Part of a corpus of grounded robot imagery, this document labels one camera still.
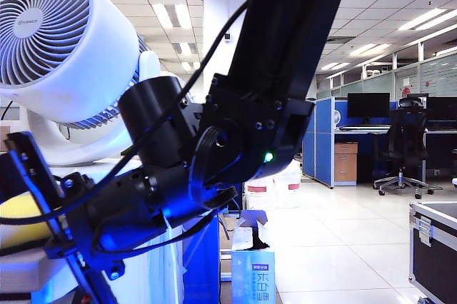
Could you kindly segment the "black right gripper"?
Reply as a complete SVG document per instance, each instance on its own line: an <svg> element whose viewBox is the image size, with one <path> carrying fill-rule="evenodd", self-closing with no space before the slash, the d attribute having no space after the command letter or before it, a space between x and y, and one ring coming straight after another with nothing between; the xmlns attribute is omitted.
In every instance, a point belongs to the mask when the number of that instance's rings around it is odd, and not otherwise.
<svg viewBox="0 0 457 304"><path fill-rule="evenodd" d="M28 131L9 133L3 154L3 203L29 193L39 216L3 218L5 226L44 223L54 241L45 245L50 258L66 261L92 303L118 303L102 271L114 280L125 273L127 253L166 231L166 223L143 171L115 177L93 198L66 216L57 213L69 203Z"/></svg>

